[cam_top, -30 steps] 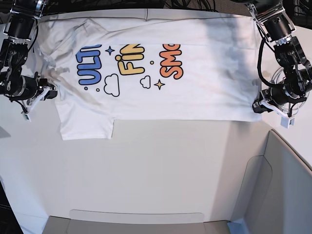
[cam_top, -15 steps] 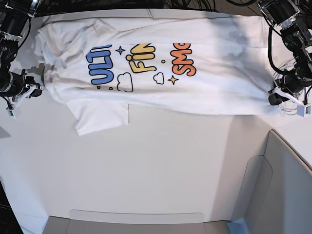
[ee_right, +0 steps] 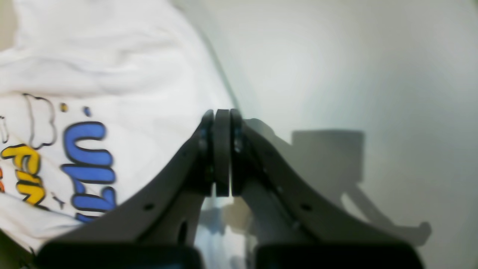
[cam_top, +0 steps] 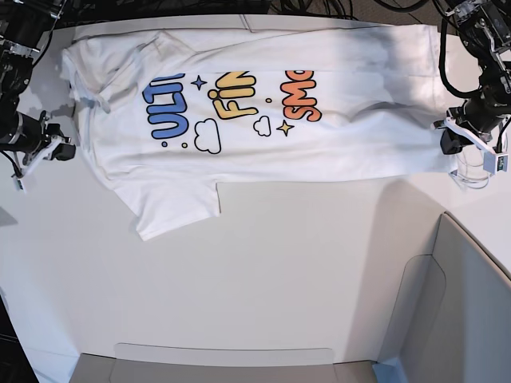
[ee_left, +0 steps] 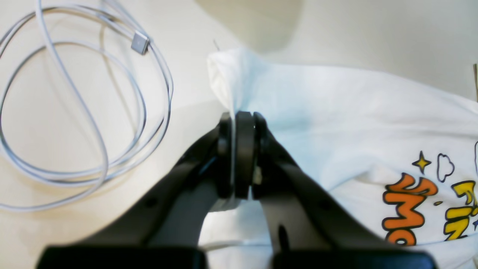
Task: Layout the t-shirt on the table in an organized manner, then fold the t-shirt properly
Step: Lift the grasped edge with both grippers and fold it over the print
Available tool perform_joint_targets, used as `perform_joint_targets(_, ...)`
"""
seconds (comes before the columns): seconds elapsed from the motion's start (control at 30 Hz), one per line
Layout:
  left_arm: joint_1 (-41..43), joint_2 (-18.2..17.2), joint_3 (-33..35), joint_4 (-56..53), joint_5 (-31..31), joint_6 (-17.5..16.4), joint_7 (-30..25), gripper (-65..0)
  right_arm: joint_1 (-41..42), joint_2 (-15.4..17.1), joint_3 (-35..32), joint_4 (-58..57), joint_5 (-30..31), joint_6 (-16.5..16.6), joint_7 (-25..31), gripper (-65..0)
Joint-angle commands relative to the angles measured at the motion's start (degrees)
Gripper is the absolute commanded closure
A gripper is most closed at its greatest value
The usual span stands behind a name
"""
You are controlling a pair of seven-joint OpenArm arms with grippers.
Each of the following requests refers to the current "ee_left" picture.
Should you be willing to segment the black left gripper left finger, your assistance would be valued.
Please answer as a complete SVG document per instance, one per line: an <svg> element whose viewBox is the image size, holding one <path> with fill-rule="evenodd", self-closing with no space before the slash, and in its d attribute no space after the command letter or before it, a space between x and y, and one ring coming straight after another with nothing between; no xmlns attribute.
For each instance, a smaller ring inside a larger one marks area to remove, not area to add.
<svg viewBox="0 0 478 269"><path fill-rule="evenodd" d="M222 114L130 209L83 240L49 246L37 268L205 269L198 248L204 218L233 193L232 127L229 114Z"/></svg>

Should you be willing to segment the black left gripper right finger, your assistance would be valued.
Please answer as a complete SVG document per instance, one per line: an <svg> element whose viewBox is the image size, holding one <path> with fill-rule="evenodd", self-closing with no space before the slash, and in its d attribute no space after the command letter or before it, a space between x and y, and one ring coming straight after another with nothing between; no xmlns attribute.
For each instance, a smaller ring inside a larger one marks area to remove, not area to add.
<svg viewBox="0 0 478 269"><path fill-rule="evenodd" d="M258 112L235 114L235 198L259 201L274 269L435 269L350 216L275 139Z"/></svg>

